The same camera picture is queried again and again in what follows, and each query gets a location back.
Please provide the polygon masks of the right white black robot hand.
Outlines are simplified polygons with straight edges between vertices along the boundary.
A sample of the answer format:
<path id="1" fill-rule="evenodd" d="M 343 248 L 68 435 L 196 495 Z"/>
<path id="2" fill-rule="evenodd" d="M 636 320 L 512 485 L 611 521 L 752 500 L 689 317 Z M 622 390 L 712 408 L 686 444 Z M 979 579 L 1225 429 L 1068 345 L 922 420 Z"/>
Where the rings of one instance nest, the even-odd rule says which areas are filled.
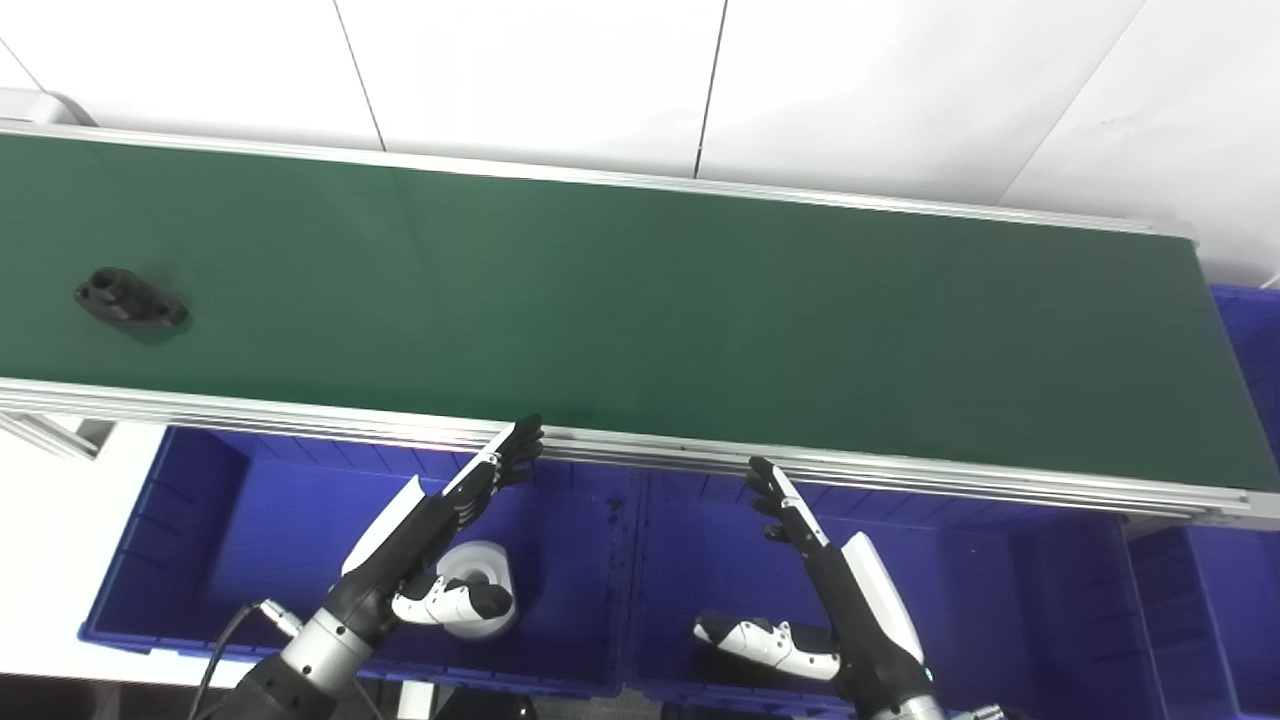
<path id="1" fill-rule="evenodd" d="M 692 634 L 722 653 L 777 673 L 828 682 L 859 719 L 942 719 L 916 628 L 867 533 L 842 544 L 822 529 L 785 470 L 753 456 L 744 478 L 762 528 L 791 544 L 829 619 L 828 630 L 705 611 Z"/>

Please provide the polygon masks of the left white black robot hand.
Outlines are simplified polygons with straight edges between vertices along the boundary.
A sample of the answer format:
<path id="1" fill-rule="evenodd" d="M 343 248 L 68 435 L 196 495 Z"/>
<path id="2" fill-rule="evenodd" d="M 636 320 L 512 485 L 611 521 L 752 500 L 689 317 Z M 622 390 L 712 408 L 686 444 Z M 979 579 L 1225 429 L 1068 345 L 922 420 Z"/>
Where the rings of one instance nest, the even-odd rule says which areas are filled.
<path id="1" fill-rule="evenodd" d="M 500 430 L 440 492 L 425 495 L 417 480 L 408 482 L 370 525 L 385 537 L 378 544 L 362 537 L 357 546 L 367 556 L 343 571 L 323 610 L 369 644 L 401 623 L 451 625 L 504 616 L 515 606 L 511 591 L 431 569 L 502 489 L 525 479 L 541 455 L 543 436 L 541 415 L 534 413 Z"/>

